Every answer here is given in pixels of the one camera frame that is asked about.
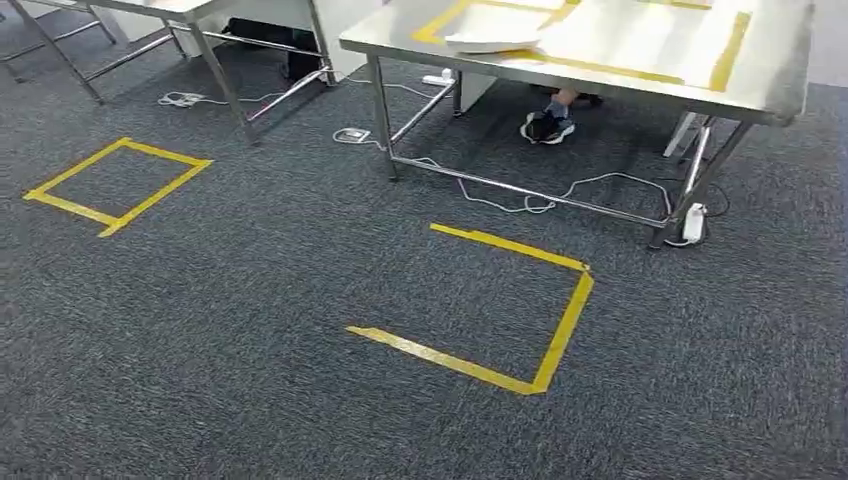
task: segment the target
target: yellow tape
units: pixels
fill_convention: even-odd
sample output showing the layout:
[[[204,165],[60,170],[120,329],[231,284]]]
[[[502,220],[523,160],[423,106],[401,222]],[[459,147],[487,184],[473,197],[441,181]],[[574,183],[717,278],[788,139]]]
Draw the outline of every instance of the yellow tape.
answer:
[[[209,160],[200,160],[197,158],[192,158],[187,155],[182,155],[180,153],[169,152],[167,150],[162,150],[161,148],[152,147],[150,145],[145,145],[143,143],[135,143],[135,142],[127,142],[125,144],[126,147],[132,148],[133,150],[138,150],[139,152],[146,153],[148,155],[153,155],[155,157],[166,158],[168,160],[173,160],[175,162],[181,162],[193,167],[203,166],[206,167],[209,165]]]
[[[739,56],[739,52],[742,50],[742,41],[745,39],[745,34],[748,33],[748,27],[750,25],[750,13],[739,12],[736,14],[736,20],[733,22],[733,33],[730,34],[730,41],[716,62],[713,74],[710,77],[710,90],[716,92],[727,91],[727,84],[730,83],[730,75],[733,73],[733,67],[736,65],[736,57]]]
[[[445,27],[451,20],[458,17],[463,10],[474,3],[474,0],[459,0],[450,8],[440,13],[436,18],[430,20],[430,23],[421,27],[418,31],[412,34],[413,40],[423,43],[435,43],[437,45],[444,44],[445,41],[439,38],[436,34]]]
[[[671,75],[663,75],[660,73],[643,72],[632,68],[613,67],[612,65],[603,65],[600,63],[584,62],[583,60],[574,60],[563,57],[551,57],[543,55],[532,50],[519,50],[515,52],[503,52],[501,55],[508,58],[518,60],[532,60],[536,62],[555,63],[557,65],[566,65],[569,67],[582,68],[585,70],[593,70],[595,72],[612,73],[615,75],[624,75],[626,77],[640,78],[642,80],[651,80],[654,82],[670,83],[672,85],[685,85],[686,82],[679,77]]]
[[[112,224],[112,226],[110,226],[106,230],[103,230],[102,232],[97,234],[97,236],[103,238],[103,237],[108,237],[109,235],[112,235],[118,229],[120,229],[124,225],[128,224],[132,219],[141,215],[142,212],[144,212],[148,208],[152,207],[154,203],[158,202],[159,200],[162,200],[166,195],[173,192],[180,185],[189,181],[189,179],[191,179],[191,177],[197,175],[198,173],[200,173],[201,170],[208,167],[209,164],[212,163],[210,160],[196,160],[196,161],[200,162],[200,163],[198,163],[198,165],[196,167],[189,169],[187,172],[185,172],[182,175],[180,175],[179,177],[177,177],[176,180],[172,181],[168,185],[165,185],[158,192],[151,195],[147,200],[145,200],[145,201],[141,202],[140,204],[136,205],[135,207],[133,207],[132,210],[130,210],[129,212],[124,214],[124,216],[122,216],[121,218],[118,218],[115,221],[115,223]]]
[[[123,216],[116,218],[111,215],[107,215],[103,212],[98,212],[93,208],[86,207],[84,205],[80,205],[63,198],[54,197],[53,195],[47,194],[47,190],[55,187],[59,183],[69,179],[70,177],[76,175],[81,172],[85,168],[91,166],[94,162],[102,159],[103,157],[109,155],[110,153],[115,152],[121,147],[131,148],[133,150],[138,150],[143,153],[147,153],[150,155],[154,155],[157,157],[165,158],[167,160],[174,160],[176,162],[185,163],[191,165],[191,169],[187,172],[183,173],[176,180],[172,181],[164,188],[160,189],[158,192],[151,195],[147,200],[141,202],[141,204],[134,207],[132,210],[124,214]],[[154,203],[161,200],[165,195],[168,195],[174,189],[187,182],[191,177],[200,173],[201,170],[209,166],[212,162],[210,160],[200,160],[197,158],[192,158],[186,155],[182,155],[179,153],[169,152],[167,150],[162,150],[161,148],[152,147],[150,145],[144,145],[141,143],[133,142],[129,137],[124,137],[119,139],[117,142],[107,146],[103,150],[95,153],[91,157],[83,160],[82,162],[74,165],[68,170],[62,172],[52,180],[45,182],[43,185],[38,188],[27,192],[24,195],[24,200],[38,200],[40,202],[46,203],[48,205],[53,205],[54,207],[61,208],[62,210],[75,213],[77,215],[82,215],[84,217],[90,218],[92,220],[96,220],[100,223],[104,223],[109,226],[106,230],[100,232],[98,237],[108,237],[115,233],[118,229],[129,223],[132,219],[139,216],[142,212],[150,208]]]
[[[508,377],[494,370],[441,353],[430,347],[419,345],[415,342],[398,337],[397,335],[392,335],[391,333],[380,330],[379,328],[347,327],[345,330],[380,343],[385,343],[390,347],[415,355],[418,358],[450,368],[451,370],[464,373],[478,380],[483,380],[484,382],[497,385],[501,388],[505,388],[522,395],[541,393],[532,384],[522,382],[521,380]]]
[[[61,208],[62,210],[71,213],[76,213],[77,215],[82,215],[83,217],[96,220],[100,223],[105,223],[106,225],[114,225],[115,222],[118,221],[117,218],[111,215],[107,215],[103,212],[98,212],[93,208],[88,208],[78,203],[70,202],[68,200],[65,200],[64,198],[54,197],[49,193],[30,192],[24,198],[26,198],[27,200],[38,200],[41,203],[53,205],[54,207]]]
[[[574,9],[577,8],[577,5],[580,5],[580,0],[566,0],[565,2],[563,2],[562,6],[559,7],[559,10],[551,14],[551,18],[549,18],[545,23],[542,24],[541,27],[539,27],[539,30],[543,28],[548,28],[557,22],[565,20],[569,15],[571,15],[571,12],[573,12]]]
[[[437,223],[431,223],[430,229],[435,230],[437,232],[447,233],[449,235],[466,238],[468,240],[473,240],[475,242],[485,243],[486,245],[491,245],[493,247],[523,253],[524,255],[529,255],[540,260],[545,260],[546,262],[555,263],[557,265],[561,265],[572,270],[577,270],[578,272],[589,271],[589,265],[586,265],[585,263],[579,260],[574,260],[572,258],[557,255],[555,253],[546,252],[535,247],[530,247],[528,245],[524,245],[518,242],[513,242],[512,240],[507,240],[505,238],[489,235],[488,233],[477,231],[466,232],[464,230],[457,230],[455,228],[446,227]]]
[[[636,0],[642,3],[657,3],[660,5],[669,5],[672,7],[680,7],[680,8],[691,8],[693,10],[712,10],[712,6],[705,3],[703,0],[699,1],[677,1],[677,0]]]
[[[494,235],[489,235],[488,233],[478,231],[469,232],[447,227],[445,225],[439,225],[437,223],[431,223],[430,229],[454,235],[456,237],[465,238],[467,240],[484,243],[486,245],[512,250],[514,252],[546,260],[581,272],[580,280],[578,280],[577,286],[574,288],[574,293],[571,295],[571,300],[569,300],[568,306],[562,314],[562,318],[559,321],[559,325],[557,325],[557,329],[554,332],[551,343],[548,346],[548,350],[542,357],[542,363],[536,372],[533,383],[527,383],[494,370],[481,367],[475,363],[433,350],[430,347],[398,337],[397,335],[380,330],[379,328],[350,326],[347,327],[346,330],[377,342],[385,343],[393,348],[415,355],[418,358],[464,373],[478,380],[497,385],[515,393],[532,395],[535,393],[546,392],[551,384],[554,372],[556,372],[559,362],[565,354],[565,348],[568,346],[571,334],[577,326],[577,319],[580,317],[580,313],[583,311],[583,307],[586,305],[589,293],[592,291],[592,286],[595,283],[589,275],[589,266],[568,257],[555,255],[553,253],[539,250],[538,248],[522,245]]]
[[[123,147],[124,145],[129,143],[131,140],[132,139],[130,139],[129,137],[121,138],[117,142],[107,146],[103,150],[100,150],[99,152],[97,152],[94,155],[86,158],[82,162],[80,162],[80,163],[74,165],[73,167],[69,168],[68,170],[65,170],[64,172],[60,173],[55,178],[53,178],[52,180],[49,180],[48,182],[46,182],[43,185],[36,188],[35,190],[32,190],[31,192],[27,193],[26,195],[24,195],[24,200],[33,199],[33,198],[35,198],[33,196],[34,194],[44,193],[47,190],[50,190],[51,188],[55,187],[56,185],[64,182],[65,180],[76,175],[77,173],[83,171],[86,167],[91,166],[91,164],[93,164],[94,162],[100,160],[101,158],[105,157],[106,155],[109,155],[110,153],[114,152],[115,150]]]
[[[689,8],[693,10],[712,10],[712,6],[706,3],[702,3],[702,0],[637,0],[643,3],[656,3],[661,5],[669,5],[672,7],[680,7],[680,8]],[[568,17],[569,14],[580,4],[580,0],[565,0],[561,7],[558,9],[548,9],[544,7],[537,7],[533,5],[521,5],[510,3],[505,0],[458,0],[455,4],[453,4],[450,8],[439,14],[436,18],[431,20],[427,25],[419,29],[418,31],[412,34],[412,38],[419,42],[423,43],[432,43],[437,45],[442,45],[445,43],[444,39],[438,36],[439,30],[444,28],[448,23],[450,23],[454,18],[462,14],[462,12],[468,8],[470,5],[477,3],[482,5],[495,5],[502,7],[511,7],[521,10],[531,10],[531,11],[542,11],[542,12],[551,12],[551,17],[545,21],[545,23],[540,28],[545,28],[558,21],[564,20]],[[727,84],[730,81],[730,75],[733,72],[733,67],[736,63],[736,58],[739,55],[739,51],[742,48],[742,40],[745,37],[745,33],[748,30],[748,26],[751,21],[750,13],[739,13],[736,18],[736,22],[734,24],[733,33],[731,35],[730,41],[725,49],[724,53],[721,55],[719,60],[716,62],[715,68],[713,69],[712,76],[710,78],[709,90],[713,90],[716,92],[724,92],[727,90]],[[535,52],[532,50],[521,50],[515,52],[503,52],[501,53],[506,58],[513,58],[518,60],[530,60],[536,62],[544,62],[544,63],[553,63],[557,65],[565,65],[569,67],[582,68],[585,70],[592,70],[595,72],[602,73],[610,73],[614,75],[622,75],[626,77],[639,78],[641,80],[649,80],[653,82],[661,82],[667,83],[671,85],[686,85],[686,81],[680,77],[675,77],[672,75],[664,75],[660,73],[652,73],[645,72],[641,70],[634,70],[631,68],[623,68],[623,67],[615,67],[612,65],[604,65],[601,63],[594,62],[586,62],[583,60],[575,60],[571,58],[564,57],[552,57],[548,55],[543,55],[539,52]]]
[[[571,339],[571,334],[577,326],[577,319],[580,318],[580,313],[583,312],[583,307],[589,300],[589,293],[595,281],[587,272],[580,275],[580,280],[577,282],[577,287],[571,295],[571,301],[565,308],[562,314],[562,319],[559,321],[554,337],[551,339],[551,344],[548,346],[548,351],[542,358],[542,364],[536,372],[536,378],[533,379],[533,386],[544,392],[551,385],[551,379],[554,377],[559,361],[565,354],[565,347],[568,346],[568,341]]]

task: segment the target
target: person's leg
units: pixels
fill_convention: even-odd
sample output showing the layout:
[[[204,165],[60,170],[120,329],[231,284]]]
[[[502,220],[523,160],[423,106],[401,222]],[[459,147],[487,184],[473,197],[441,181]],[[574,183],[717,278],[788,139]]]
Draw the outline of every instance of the person's leg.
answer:
[[[565,137],[574,133],[570,106],[578,95],[577,91],[570,88],[551,95],[551,103],[544,111],[527,115],[524,125],[519,129],[521,136],[530,143],[561,143]]]

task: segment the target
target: gray carpet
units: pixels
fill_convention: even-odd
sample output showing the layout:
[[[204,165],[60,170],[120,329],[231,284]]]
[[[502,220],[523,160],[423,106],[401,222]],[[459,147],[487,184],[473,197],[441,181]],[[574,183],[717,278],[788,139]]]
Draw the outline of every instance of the gray carpet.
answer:
[[[116,54],[93,33],[82,43],[86,64]],[[244,96],[284,88],[273,55],[221,56]],[[415,85],[431,70],[390,62],[386,76]],[[216,95],[203,64],[168,47],[99,80],[103,107],[61,69],[22,71],[29,82],[0,88],[3,475],[845,477],[846,89],[813,85],[796,125],[752,132],[718,181],[732,205],[706,244],[650,253],[638,226],[562,208],[506,215],[417,170],[386,181],[376,151],[330,140],[370,128],[367,86],[307,89],[247,148],[222,107],[156,104],[171,90]],[[396,119],[423,101],[391,91]],[[401,153],[551,191],[614,170],[682,174],[657,159],[678,112],[608,99],[543,148],[516,132],[543,103],[498,84],[464,118],[439,106]],[[107,239],[21,199],[121,136],[214,163]],[[120,213],[179,174],[144,156],[103,162],[62,193]],[[625,182],[578,196],[660,208]],[[344,330],[382,328],[532,378],[574,274],[431,222],[592,266],[547,393],[519,396]]]

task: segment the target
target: metal table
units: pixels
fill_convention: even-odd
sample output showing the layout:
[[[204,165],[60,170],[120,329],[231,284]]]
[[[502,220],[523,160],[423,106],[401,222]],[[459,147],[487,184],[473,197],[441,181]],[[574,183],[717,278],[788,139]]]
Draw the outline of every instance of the metal table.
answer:
[[[812,0],[392,0],[341,36],[343,48],[365,53],[375,86],[377,133],[396,178],[396,163],[498,186],[591,210],[654,229],[659,248],[682,224],[722,164],[754,124],[786,127],[804,110]],[[486,29],[544,31],[533,51],[458,54],[453,33]],[[393,145],[448,93],[459,113],[461,82],[446,87],[391,134],[380,57],[451,68],[550,87],[631,98],[708,115],[673,213],[654,219],[561,198],[410,160]],[[716,121],[738,121],[707,162]]]
[[[39,3],[39,4],[42,4],[42,5],[47,5],[49,7],[87,13],[87,14],[89,14],[93,17],[93,21],[86,23],[85,25],[82,25],[80,27],[77,27],[77,28],[75,28],[71,31],[59,34],[55,37],[50,37],[48,43],[37,43],[37,44],[34,44],[34,45],[30,45],[30,46],[28,46],[28,47],[26,47],[22,50],[19,50],[17,52],[6,55],[3,58],[0,58],[0,64],[3,64],[3,66],[9,72],[9,74],[12,76],[12,78],[14,78],[15,81],[18,82],[18,83],[23,83],[24,79],[23,79],[23,77],[18,75],[18,73],[15,71],[14,68],[12,68],[12,65],[9,62],[11,62],[12,60],[14,60],[16,58],[22,57],[22,56],[24,56],[28,53],[32,53],[32,52],[34,52],[34,51],[36,51],[36,50],[38,50],[42,47],[50,45],[49,48],[56,48],[56,46],[55,46],[56,42],[58,42],[60,40],[64,40],[66,38],[73,37],[74,35],[77,35],[79,33],[82,33],[84,31],[89,30],[89,29],[94,28],[94,27],[100,27],[100,29],[103,30],[103,34],[106,35],[106,38],[109,39],[109,41],[112,42],[113,45],[115,43],[117,43],[117,40],[115,39],[114,35],[112,35],[112,32],[110,32],[109,29],[106,28],[106,25],[104,25],[103,21],[97,15],[97,12],[92,10],[92,8],[88,5],[78,4],[78,2],[60,3],[60,2],[54,2],[52,0],[28,0],[28,1],[31,2],[31,3]],[[35,23],[36,25],[39,25],[38,29],[41,29],[40,24],[38,24],[38,21],[35,18],[33,18],[32,15],[29,14],[29,12],[24,10],[24,8],[21,6],[20,3],[17,2],[17,0],[10,0],[10,5],[21,16],[21,18],[24,20],[24,22],[28,26],[31,26],[33,23]],[[0,21],[2,21],[4,19],[5,19],[5,17],[3,17],[2,14],[0,14]],[[74,65],[70,62],[70,60],[67,59],[67,57],[65,57],[64,55],[61,55],[61,57],[62,57],[63,61],[68,63],[70,68],[76,70],[76,67],[74,67]]]
[[[174,30],[180,30],[189,32],[195,42],[200,49],[201,55],[203,56],[206,63],[209,65],[209,68],[212,70],[212,74],[215,76],[215,80],[218,82],[218,85],[221,87],[221,90],[224,94],[224,99],[229,104],[230,110],[244,131],[245,136],[247,137],[250,143],[254,143],[257,140],[256,132],[253,129],[252,122],[258,119],[260,116],[264,115],[272,108],[276,107],[284,100],[289,98],[291,95],[295,94],[300,89],[304,88],[309,83],[319,79],[321,76],[326,75],[327,82],[332,85],[335,83],[335,77],[333,75],[333,67],[330,62],[330,58],[327,55],[327,45],[325,42],[324,34],[321,29],[321,22],[318,17],[314,0],[303,0],[306,1],[309,5],[311,17],[312,17],[312,25],[313,25],[313,33],[315,34],[316,44],[318,45],[318,51],[312,52],[307,50],[301,50],[299,48],[295,48],[289,45],[283,45],[279,43],[265,42],[260,40],[253,40],[249,38],[238,37],[235,35],[226,35],[222,33],[216,32],[206,32],[203,31],[198,22],[202,20],[204,17],[215,13],[217,11],[223,10],[229,6],[232,6],[238,3],[238,0],[85,0],[89,5],[95,5],[105,8],[110,8],[113,10],[120,10],[124,12],[137,13],[140,15],[147,15],[151,17],[160,18],[164,24],[164,26],[169,30],[169,34],[164,35],[156,40],[153,40],[149,44],[141,47],[140,49],[126,55],[123,58],[116,60],[115,62],[106,65],[94,73],[84,75],[79,72],[73,64],[69,61],[66,62],[74,76],[77,80],[83,85],[83,87],[98,101],[102,102],[100,96],[97,92],[91,87],[89,82],[95,78],[102,76],[103,74],[110,72],[117,68],[120,65],[127,63],[128,61],[143,55],[144,53],[149,52],[150,50],[162,45],[169,40],[174,40],[177,46],[177,50],[180,54],[187,58],[186,53],[180,47],[179,43],[175,39]],[[16,10],[23,11],[23,8],[20,7],[18,0],[9,0],[12,6],[15,7]],[[66,58],[65,55],[56,47],[53,39],[42,29],[37,22],[34,20],[32,22],[28,22],[30,26],[32,26],[36,31],[39,32],[41,37],[44,39],[46,45],[50,46],[59,56]],[[208,42],[208,38],[217,38],[220,40],[234,41],[240,43],[248,43],[253,45],[259,45],[262,47],[273,48],[276,50],[283,50],[287,52],[295,52],[301,53],[305,55],[312,55],[321,58],[321,68],[315,72],[310,73],[306,77],[304,77],[300,82],[298,82],[293,88],[290,88],[285,94],[277,97],[273,102],[268,105],[262,107],[257,112],[247,115],[245,114],[244,109],[238,100],[238,95],[235,92],[235,89],[232,87],[232,82],[230,82],[227,74],[224,72],[223,67],[220,62],[218,62],[218,58],[215,56],[215,53],[212,51],[212,46]]]

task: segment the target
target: sneaker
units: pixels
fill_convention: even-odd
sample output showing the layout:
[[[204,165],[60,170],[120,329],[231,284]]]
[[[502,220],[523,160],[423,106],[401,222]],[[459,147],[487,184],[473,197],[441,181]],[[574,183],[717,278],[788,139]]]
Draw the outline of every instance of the sneaker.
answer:
[[[551,112],[545,111],[527,114],[527,120],[519,131],[521,136],[530,140],[532,144],[556,145],[574,133],[574,128],[571,117],[554,117]]]

